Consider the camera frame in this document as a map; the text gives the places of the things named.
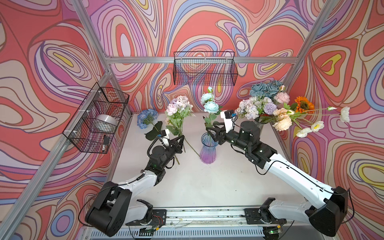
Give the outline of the purple glass vase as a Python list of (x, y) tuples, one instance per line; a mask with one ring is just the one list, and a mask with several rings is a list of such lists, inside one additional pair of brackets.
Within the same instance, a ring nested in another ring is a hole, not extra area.
[(201, 137), (202, 149), (200, 152), (200, 159), (204, 164), (212, 164), (217, 159), (216, 147), (218, 142), (215, 142), (214, 139), (208, 134), (204, 133)]

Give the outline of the pale blue rose stem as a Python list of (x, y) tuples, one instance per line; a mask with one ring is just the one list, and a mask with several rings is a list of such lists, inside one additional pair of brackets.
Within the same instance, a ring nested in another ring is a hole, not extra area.
[(201, 97), (201, 104), (204, 107), (204, 112), (208, 113), (207, 117), (203, 117), (205, 121), (205, 127), (213, 127), (213, 123), (220, 115), (221, 106), (215, 101), (214, 89), (208, 87), (207, 92)]

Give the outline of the lilac pink hydrangea stem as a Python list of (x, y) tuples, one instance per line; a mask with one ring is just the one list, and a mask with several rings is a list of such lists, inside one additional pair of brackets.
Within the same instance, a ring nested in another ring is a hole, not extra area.
[(269, 119), (274, 117), (275, 110), (277, 110), (277, 105), (272, 99), (256, 96), (242, 100), (238, 108), (235, 109), (235, 114), (239, 116), (239, 118), (255, 120), (259, 123), (267, 123)]

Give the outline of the clear glass vase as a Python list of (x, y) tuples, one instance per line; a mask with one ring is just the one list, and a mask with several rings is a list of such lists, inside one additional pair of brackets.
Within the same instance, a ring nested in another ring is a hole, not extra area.
[(260, 133), (261, 133), (265, 124), (262, 123), (259, 119), (255, 119), (255, 124), (260, 129)]

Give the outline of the cream white flower spray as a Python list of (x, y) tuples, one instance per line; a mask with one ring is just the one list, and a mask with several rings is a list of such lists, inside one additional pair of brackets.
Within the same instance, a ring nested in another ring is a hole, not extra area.
[(284, 104), (281, 109), (273, 112), (272, 127), (278, 132), (288, 131), (291, 128), (298, 128), (296, 137), (306, 138), (309, 134), (318, 133), (324, 129), (326, 123), (324, 121), (310, 121), (308, 117), (318, 117), (316, 111), (327, 110), (329, 112), (336, 111), (337, 108), (329, 106), (325, 109), (313, 110), (293, 110), (292, 106)]

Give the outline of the pink peony flower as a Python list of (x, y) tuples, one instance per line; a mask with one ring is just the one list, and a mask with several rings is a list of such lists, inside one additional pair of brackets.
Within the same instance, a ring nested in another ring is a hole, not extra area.
[(281, 105), (290, 103), (291, 99), (290, 99), (289, 94), (286, 92), (285, 85), (281, 85), (279, 87), (278, 92), (274, 96), (274, 100), (275, 100), (275, 102), (277, 102)]

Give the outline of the orange gerbera flower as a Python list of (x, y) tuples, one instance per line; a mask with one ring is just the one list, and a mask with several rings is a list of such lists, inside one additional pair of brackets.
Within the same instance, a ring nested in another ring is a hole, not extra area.
[(312, 114), (315, 112), (315, 106), (306, 97), (297, 97), (295, 99), (296, 113)]

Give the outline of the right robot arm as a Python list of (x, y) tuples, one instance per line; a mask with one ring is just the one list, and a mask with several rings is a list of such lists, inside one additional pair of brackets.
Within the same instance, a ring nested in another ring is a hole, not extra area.
[(239, 131), (233, 129), (230, 120), (215, 122), (206, 128), (215, 142), (229, 143), (240, 149), (256, 169), (273, 174), (294, 188), (305, 199), (302, 203), (282, 202), (268, 198), (259, 208), (259, 218), (269, 224), (280, 219), (289, 219), (312, 225), (321, 234), (334, 237), (348, 212), (349, 192), (342, 187), (332, 188), (295, 165), (291, 164), (274, 148), (261, 142), (260, 128), (255, 122), (245, 121)]

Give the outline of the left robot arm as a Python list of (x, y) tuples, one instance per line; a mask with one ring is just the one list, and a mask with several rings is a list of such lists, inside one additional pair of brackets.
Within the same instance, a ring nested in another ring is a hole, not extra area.
[(108, 237), (132, 222), (148, 225), (155, 219), (159, 224), (164, 223), (154, 215), (152, 204), (142, 199), (132, 204), (131, 199), (163, 180), (166, 170), (171, 168), (169, 162), (174, 162), (176, 155), (183, 152), (184, 139), (183, 135), (171, 140), (156, 137), (147, 150), (149, 162), (146, 168), (137, 177), (123, 183), (105, 183), (88, 209), (85, 223)]

